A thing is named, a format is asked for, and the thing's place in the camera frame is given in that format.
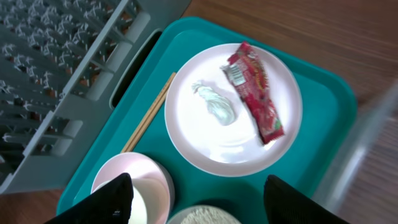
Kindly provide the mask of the grey bowl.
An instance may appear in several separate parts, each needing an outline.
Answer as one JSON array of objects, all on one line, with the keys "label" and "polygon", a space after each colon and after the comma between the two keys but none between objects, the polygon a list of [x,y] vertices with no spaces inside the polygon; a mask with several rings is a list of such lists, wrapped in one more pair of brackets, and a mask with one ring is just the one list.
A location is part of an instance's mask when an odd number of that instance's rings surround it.
[{"label": "grey bowl", "polygon": [[179,211],[167,224],[241,224],[241,222],[218,207],[196,205]]}]

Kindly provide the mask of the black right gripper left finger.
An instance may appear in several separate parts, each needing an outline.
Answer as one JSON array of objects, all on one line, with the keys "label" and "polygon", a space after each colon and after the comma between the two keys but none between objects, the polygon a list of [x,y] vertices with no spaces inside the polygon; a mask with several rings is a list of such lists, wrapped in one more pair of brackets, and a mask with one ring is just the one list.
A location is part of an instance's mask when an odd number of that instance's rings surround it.
[{"label": "black right gripper left finger", "polygon": [[133,198],[131,176],[122,173],[46,224],[128,224]]}]

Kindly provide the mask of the white paper cup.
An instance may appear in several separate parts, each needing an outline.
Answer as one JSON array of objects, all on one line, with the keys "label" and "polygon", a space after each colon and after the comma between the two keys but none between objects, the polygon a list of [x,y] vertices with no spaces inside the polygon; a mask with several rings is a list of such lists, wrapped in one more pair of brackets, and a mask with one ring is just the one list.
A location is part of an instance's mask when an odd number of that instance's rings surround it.
[{"label": "white paper cup", "polygon": [[145,200],[143,199],[137,184],[138,179],[132,179],[133,199],[131,202],[131,214],[128,224],[147,224],[148,214]]}]

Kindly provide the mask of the white rice grains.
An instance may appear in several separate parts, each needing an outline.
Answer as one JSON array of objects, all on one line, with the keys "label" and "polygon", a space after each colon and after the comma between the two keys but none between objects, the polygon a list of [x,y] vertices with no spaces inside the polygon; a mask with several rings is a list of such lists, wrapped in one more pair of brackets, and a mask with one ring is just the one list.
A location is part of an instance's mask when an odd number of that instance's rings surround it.
[{"label": "white rice grains", "polygon": [[235,217],[220,208],[200,207],[195,208],[182,221],[181,224],[240,224]]}]

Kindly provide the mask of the red snack wrapper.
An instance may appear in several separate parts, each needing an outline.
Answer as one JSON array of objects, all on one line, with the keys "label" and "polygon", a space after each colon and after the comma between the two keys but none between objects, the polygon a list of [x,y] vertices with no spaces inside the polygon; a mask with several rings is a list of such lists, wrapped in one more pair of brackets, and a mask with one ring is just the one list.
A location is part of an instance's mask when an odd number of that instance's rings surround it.
[{"label": "red snack wrapper", "polygon": [[270,96],[268,75],[254,48],[243,42],[221,70],[249,109],[261,142],[268,144],[283,136],[283,125]]}]

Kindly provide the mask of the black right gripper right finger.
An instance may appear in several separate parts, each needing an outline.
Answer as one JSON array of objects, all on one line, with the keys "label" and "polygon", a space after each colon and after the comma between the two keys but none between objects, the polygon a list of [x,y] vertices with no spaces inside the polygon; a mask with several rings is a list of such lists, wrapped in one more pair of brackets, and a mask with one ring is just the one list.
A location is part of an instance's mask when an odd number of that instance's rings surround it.
[{"label": "black right gripper right finger", "polygon": [[264,207],[269,224],[348,224],[276,175],[266,179]]}]

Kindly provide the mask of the white tissue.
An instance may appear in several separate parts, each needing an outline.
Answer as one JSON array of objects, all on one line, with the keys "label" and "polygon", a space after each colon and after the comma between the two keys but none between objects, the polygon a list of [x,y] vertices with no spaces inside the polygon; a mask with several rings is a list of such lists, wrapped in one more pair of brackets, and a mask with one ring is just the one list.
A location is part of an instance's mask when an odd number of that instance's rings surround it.
[{"label": "white tissue", "polygon": [[204,100],[208,112],[220,125],[228,126],[235,121],[236,114],[229,99],[217,93],[212,87],[197,81],[192,84],[192,91]]}]

